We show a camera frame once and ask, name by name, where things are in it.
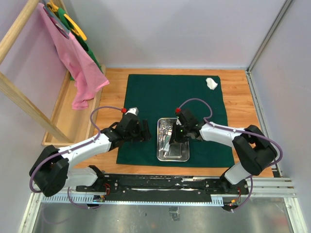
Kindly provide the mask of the steel instrument tray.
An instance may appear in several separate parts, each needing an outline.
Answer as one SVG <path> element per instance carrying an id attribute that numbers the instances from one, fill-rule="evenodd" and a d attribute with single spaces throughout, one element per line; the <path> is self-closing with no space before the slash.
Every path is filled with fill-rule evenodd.
<path id="1" fill-rule="evenodd" d="M 162 162 L 186 162 L 190 158 L 189 142 L 172 143 L 170 139 L 176 118 L 157 121 L 157 158 Z"/>

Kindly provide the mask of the yellow hanger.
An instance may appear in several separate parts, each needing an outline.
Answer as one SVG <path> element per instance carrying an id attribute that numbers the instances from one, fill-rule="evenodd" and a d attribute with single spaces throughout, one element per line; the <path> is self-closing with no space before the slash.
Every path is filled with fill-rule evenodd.
<path id="1" fill-rule="evenodd" d="M 82 29 L 70 18 L 70 16 L 67 14 L 65 9 L 57 6 L 52 0 L 49 0 L 46 3 L 46 6 L 55 14 L 55 15 L 60 15 L 60 13 L 63 14 L 63 17 L 65 18 L 65 22 L 69 26 L 69 30 L 81 38 L 83 41 L 87 41 L 87 36 L 85 33 L 82 31 Z"/>

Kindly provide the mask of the white gauze roll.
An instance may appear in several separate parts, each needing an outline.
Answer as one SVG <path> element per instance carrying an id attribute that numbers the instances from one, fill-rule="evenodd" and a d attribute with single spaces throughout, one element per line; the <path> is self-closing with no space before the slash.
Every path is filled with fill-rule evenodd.
<path id="1" fill-rule="evenodd" d="M 206 78 L 206 83 L 210 90 L 215 90 L 218 86 L 218 83 L 216 83 L 212 78 Z"/>

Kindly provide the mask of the grey hanger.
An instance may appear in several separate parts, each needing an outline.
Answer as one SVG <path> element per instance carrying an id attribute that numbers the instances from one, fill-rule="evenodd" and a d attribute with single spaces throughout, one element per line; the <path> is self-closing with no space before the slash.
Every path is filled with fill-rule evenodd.
<path id="1" fill-rule="evenodd" d="M 68 28 L 61 22 L 60 18 L 51 10 L 51 8 L 44 3 L 44 7 L 43 7 L 44 11 L 46 12 L 46 14 L 48 15 L 48 17 L 50 18 L 50 20 L 52 21 L 52 23 L 55 25 L 55 27 L 58 29 L 58 31 L 65 36 L 66 38 L 68 38 L 69 35 L 69 30 Z"/>

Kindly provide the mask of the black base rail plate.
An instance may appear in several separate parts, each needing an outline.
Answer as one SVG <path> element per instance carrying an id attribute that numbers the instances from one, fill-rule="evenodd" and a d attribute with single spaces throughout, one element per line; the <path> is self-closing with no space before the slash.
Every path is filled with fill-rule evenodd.
<path id="1" fill-rule="evenodd" d="M 245 180 L 232 185 L 218 177 L 104 174 L 98 184 L 77 186 L 77 192 L 108 192 L 107 200 L 145 202 L 208 202 L 212 195 L 247 195 Z"/>

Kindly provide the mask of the pink cloth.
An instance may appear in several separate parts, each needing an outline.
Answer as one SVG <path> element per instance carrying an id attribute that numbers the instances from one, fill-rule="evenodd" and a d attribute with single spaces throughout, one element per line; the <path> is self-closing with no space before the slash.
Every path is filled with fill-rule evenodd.
<path id="1" fill-rule="evenodd" d="M 44 10 L 44 4 L 39 3 L 37 9 L 51 35 L 60 60 L 75 80 L 77 93 L 72 108 L 85 109 L 88 107 L 87 101 L 93 99 L 98 91 L 108 85 L 109 80 L 72 33 L 69 33 L 68 37 L 62 35 Z"/>

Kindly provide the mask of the steel surgical scissors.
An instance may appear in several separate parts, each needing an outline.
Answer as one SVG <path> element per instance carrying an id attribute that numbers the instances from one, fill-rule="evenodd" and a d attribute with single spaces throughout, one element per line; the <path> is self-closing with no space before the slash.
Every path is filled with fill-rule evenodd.
<path id="1" fill-rule="evenodd" d="M 164 147 L 169 143 L 172 135 L 173 127 L 169 121 L 162 121 L 159 125 L 159 143 Z"/>

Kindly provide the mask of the blue suture packet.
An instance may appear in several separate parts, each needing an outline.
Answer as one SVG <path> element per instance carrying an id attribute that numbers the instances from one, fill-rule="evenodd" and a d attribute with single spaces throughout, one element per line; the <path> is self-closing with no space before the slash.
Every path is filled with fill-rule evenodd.
<path id="1" fill-rule="evenodd" d="M 165 140 L 163 143 L 163 147 L 162 150 L 168 152 L 170 149 L 170 141 L 169 140 Z"/>

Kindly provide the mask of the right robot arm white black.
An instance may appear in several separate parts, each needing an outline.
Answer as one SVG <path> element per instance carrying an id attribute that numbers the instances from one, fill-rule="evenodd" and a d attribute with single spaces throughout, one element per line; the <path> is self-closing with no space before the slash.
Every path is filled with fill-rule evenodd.
<path id="1" fill-rule="evenodd" d="M 277 158 L 272 141 L 255 125 L 243 129 L 219 125 L 206 119 L 199 121 L 189 109 L 177 108 L 175 115 L 177 121 L 173 124 L 171 144 L 183 143 L 191 138 L 222 144 L 236 151 L 239 162 L 220 177 L 220 188 L 225 194 L 237 190 L 240 181 L 261 174 Z"/>

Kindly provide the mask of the dark green surgical cloth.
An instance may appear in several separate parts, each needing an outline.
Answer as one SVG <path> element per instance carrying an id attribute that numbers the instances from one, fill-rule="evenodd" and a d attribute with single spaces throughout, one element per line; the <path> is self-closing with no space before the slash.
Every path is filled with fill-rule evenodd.
<path id="1" fill-rule="evenodd" d="M 166 167 L 230 167 L 234 165 L 232 148 L 215 142 L 190 141 L 190 158 L 186 162 L 161 162 L 157 158 L 157 121 L 173 118 L 175 110 L 189 109 L 199 120 L 228 125 L 221 86 L 207 87 L 206 76 L 147 75 L 128 76 L 124 106 L 137 107 L 140 119 L 148 121 L 152 138 L 147 142 L 127 142 L 119 149 L 117 164 Z"/>

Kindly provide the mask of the green garment on hanger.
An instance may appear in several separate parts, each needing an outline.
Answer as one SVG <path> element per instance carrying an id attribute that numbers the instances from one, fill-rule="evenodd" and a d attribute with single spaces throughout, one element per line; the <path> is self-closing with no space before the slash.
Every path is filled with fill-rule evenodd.
<path id="1" fill-rule="evenodd" d="M 82 48 L 86 51 L 86 53 L 90 56 L 90 58 L 95 62 L 95 64 L 97 65 L 97 67 L 99 68 L 99 70 L 102 72 L 101 70 L 101 65 L 98 63 L 93 51 L 89 48 L 88 44 L 86 43 L 86 41 L 84 41 L 82 39 L 81 36 L 75 34 L 73 32 L 73 24 L 65 17 L 65 10 L 62 9 L 62 8 L 58 8 L 57 10 L 57 14 L 58 14 L 58 17 L 60 19 L 60 21 L 65 25 L 65 27 L 70 30 L 73 35 L 75 36 L 75 38 L 77 39 L 77 41 L 80 43 L 80 45 L 82 46 Z"/>

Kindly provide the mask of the wooden rack frame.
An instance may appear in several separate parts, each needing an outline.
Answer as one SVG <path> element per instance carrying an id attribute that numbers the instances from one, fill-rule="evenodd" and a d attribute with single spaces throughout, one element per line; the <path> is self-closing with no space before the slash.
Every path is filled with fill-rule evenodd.
<path id="1" fill-rule="evenodd" d="M 1 72 L 50 118 L 66 68 L 59 59 L 44 20 L 34 9 L 0 66 Z M 4 93 L 0 95 L 0 148 L 6 153 L 36 150 L 45 129 Z"/>

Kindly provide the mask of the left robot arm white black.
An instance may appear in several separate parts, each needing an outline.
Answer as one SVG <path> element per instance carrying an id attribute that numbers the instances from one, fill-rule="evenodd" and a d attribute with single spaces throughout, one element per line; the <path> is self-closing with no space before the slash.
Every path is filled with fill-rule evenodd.
<path id="1" fill-rule="evenodd" d="M 105 178 L 95 165 L 86 168 L 75 166 L 97 154 L 120 148 L 125 142 L 144 142 L 152 137 L 147 120 L 140 120 L 133 113 L 126 113 L 119 122 L 77 144 L 43 149 L 31 168 L 30 189 L 46 197 L 64 188 L 84 186 L 88 191 L 99 192 L 104 188 Z"/>

